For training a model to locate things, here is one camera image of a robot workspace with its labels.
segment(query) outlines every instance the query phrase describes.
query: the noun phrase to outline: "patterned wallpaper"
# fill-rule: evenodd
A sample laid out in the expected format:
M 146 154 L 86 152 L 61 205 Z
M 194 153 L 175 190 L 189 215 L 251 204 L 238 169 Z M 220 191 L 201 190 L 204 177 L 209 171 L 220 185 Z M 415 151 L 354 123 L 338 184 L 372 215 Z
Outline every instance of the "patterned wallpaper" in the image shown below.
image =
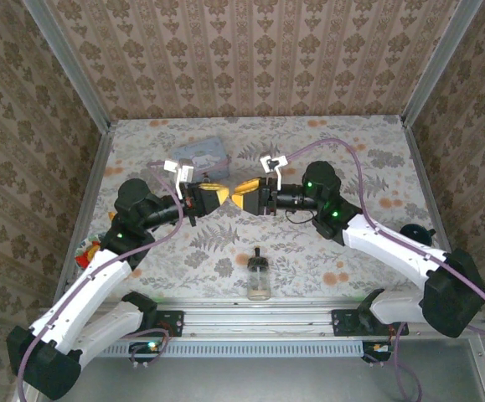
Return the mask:
M 414 124 L 453 246 L 485 279 L 485 2 Z
M 400 114 L 458 0 L 49 0 L 113 120 Z
M 19 0 L 0 0 L 0 400 L 5 337 L 47 307 L 99 132 Z

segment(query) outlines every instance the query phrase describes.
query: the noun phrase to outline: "purple cable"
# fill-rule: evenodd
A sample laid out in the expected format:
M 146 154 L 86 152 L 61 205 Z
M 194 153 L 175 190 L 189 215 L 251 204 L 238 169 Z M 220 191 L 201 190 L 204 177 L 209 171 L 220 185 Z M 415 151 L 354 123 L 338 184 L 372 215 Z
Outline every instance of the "purple cable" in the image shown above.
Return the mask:
M 352 158 L 353 158 L 353 160 L 356 164 L 356 168 L 358 169 L 359 203 L 361 204 L 361 209 L 363 211 L 363 215 L 364 215 L 365 219 L 367 220 L 367 223 L 369 223 L 369 225 L 373 229 L 376 229 L 376 224 L 370 218 L 369 212 L 367 210 L 367 206 L 366 206 L 365 201 L 364 201 L 364 185 L 363 185 L 363 173 L 361 171 L 361 162 L 358 159 L 358 155 L 356 154 L 354 149 L 349 144 L 347 144 L 343 140 L 339 140 L 338 138 L 326 138 L 326 139 L 323 139 L 323 140 L 316 141 L 313 144 L 309 144 L 308 146 L 300 149 L 299 151 L 294 152 L 292 155 L 286 157 L 286 160 L 288 162 L 293 161 L 294 159 L 300 157 L 300 155 L 302 155 L 304 152 L 310 151 L 314 147 L 318 147 L 319 145 L 326 144 L 326 143 L 329 143 L 329 142 L 336 142 L 338 144 L 343 145 L 346 149 L 348 149 L 348 151 L 350 152 L 350 155 L 352 155 Z M 391 240 L 391 241 L 395 242 L 396 244 L 401 245 L 401 246 L 405 247 L 406 249 L 413 251 L 414 253 L 416 253 L 418 255 L 421 255 L 423 257 L 426 256 L 426 252 L 423 249 L 418 249 L 417 247 L 410 245 L 409 243 L 406 243 L 405 241 L 394 237 L 392 234 L 387 233 L 384 230 L 384 228 L 383 229 L 380 228 L 379 233 L 382 236 L 384 236 L 386 239 Z M 480 289 L 477 285 L 475 285 L 473 282 L 469 281 L 460 272 L 456 271 L 454 268 L 452 268 L 450 265 L 448 265 L 445 261 L 442 261 L 442 260 L 440 260 L 439 258 L 437 258 L 433 255 L 430 255 L 429 260 L 438 264 L 439 266 L 442 266 L 445 270 L 447 270 L 452 275 L 454 275 L 456 278 L 458 278 L 460 281 L 462 281 L 467 286 L 469 286 L 475 293 L 477 293 L 485 301 L 485 292 L 482 289 Z M 476 328 L 476 327 L 469 325 L 469 326 L 467 326 L 467 329 L 474 331 L 474 332 L 477 332 L 481 335 L 485 335 L 485 331 L 480 329 L 480 328 Z
M 395 345 L 393 347 L 393 364 L 395 366 L 395 377 L 396 377 L 396 383 L 399 386 L 400 393 L 402 394 L 402 398 L 408 400 L 408 394 L 406 393 L 404 389 L 404 385 L 402 384 L 402 378 L 400 377 L 400 363 L 399 363 L 399 341 L 400 341 L 400 334 L 404 330 L 404 327 L 406 326 L 405 322 L 401 322 L 399 326 L 399 330 L 396 333 L 396 338 L 395 338 Z M 417 400 L 415 402 L 421 402 L 423 398 L 423 390 L 421 388 L 421 382 L 419 379 L 417 379 L 417 376 L 413 373 L 413 370 L 411 371 L 411 374 L 413 375 L 415 381 L 419 384 L 418 390 L 419 394 L 417 396 Z
M 157 161 L 157 162 L 150 162 L 147 165 L 149 167 L 156 167 L 156 166 L 162 166 L 164 162 L 162 161 Z M 21 364 L 18 366 L 18 373 L 17 373 L 17 387 L 18 387 L 18 398 L 20 402 L 28 402 L 26 400 L 26 395 L 24 394 L 24 387 L 23 387 L 23 378 L 24 378 L 24 371 L 26 370 L 26 364 L 28 362 L 28 359 L 30 358 L 30 355 L 32 354 L 33 350 L 35 347 L 38 345 L 39 341 L 41 338 L 44 336 L 45 333 L 47 333 L 48 328 L 54 324 L 58 318 L 59 315 L 63 312 L 63 310 L 69 305 L 69 303 L 76 297 L 76 295 L 79 294 L 79 292 L 84 288 L 84 286 L 93 278 L 95 278 L 95 275 L 97 275 L 99 272 L 104 270 L 107 266 L 110 266 L 114 262 L 125 260 L 127 257 L 130 257 L 131 255 L 135 255 L 136 253 L 140 253 L 145 250 L 149 250 L 152 247 L 156 247 L 158 245 L 161 245 L 162 243 L 167 242 L 170 240 L 178 231 L 181 229 L 181 226 L 183 225 L 183 206 L 181 205 L 180 201 L 178 200 L 177 195 L 175 192 L 162 180 L 162 178 L 157 175 L 154 171 L 151 171 L 152 175 L 155 177 L 156 180 L 162 185 L 162 187 L 171 195 L 173 198 L 173 201 L 177 205 L 177 211 L 178 211 L 178 222 L 175 226 L 175 228 L 166 236 L 162 237 L 159 241 L 155 241 L 154 243 L 151 243 L 149 245 L 143 245 L 142 247 L 138 247 L 137 249 L 127 251 L 126 253 L 123 253 L 121 255 L 118 255 L 116 258 L 113 258 L 106 263 L 102 264 L 99 268 L 94 270 L 90 278 L 86 278 L 83 282 L 81 282 L 76 289 L 73 290 L 73 292 L 70 294 L 70 296 L 62 303 L 62 305 L 59 307 L 59 309 L 54 313 L 54 315 L 47 321 L 45 324 L 45 327 L 39 332 L 38 336 L 35 337 L 35 339 L 30 343 L 28 348 L 26 349 L 26 352 L 24 352 L 23 359 L 21 360 Z M 138 334 L 132 334 L 134 337 L 140 336 L 140 332 Z
M 407 366 L 403 363 L 397 363 L 395 364 L 394 362 L 380 362 L 378 359 L 376 358 L 373 358 L 371 355 L 369 354 L 365 354 L 364 355 L 366 358 L 368 358 L 369 360 L 372 360 L 373 362 L 375 363 L 382 363 L 386 366 L 389 366 L 389 365 L 393 365 L 395 367 L 395 370 L 398 369 L 402 369 L 404 371 L 406 371 L 407 374 L 409 374 L 411 376 L 411 378 L 413 378 L 413 380 L 415 381 L 415 385 L 417 386 L 417 400 L 416 402 L 421 402 L 422 401 L 422 397 L 423 397 L 423 389 L 421 388 L 421 381 L 419 380 L 419 378 L 415 375 L 414 371 L 411 369 L 410 366 Z M 397 384 L 399 384 L 399 389 L 400 389 L 400 393 L 402 394 L 402 396 L 404 397 L 404 399 L 408 400 L 408 395 L 405 393 L 405 390 L 402 386 L 402 382 L 398 382 L 397 381 Z

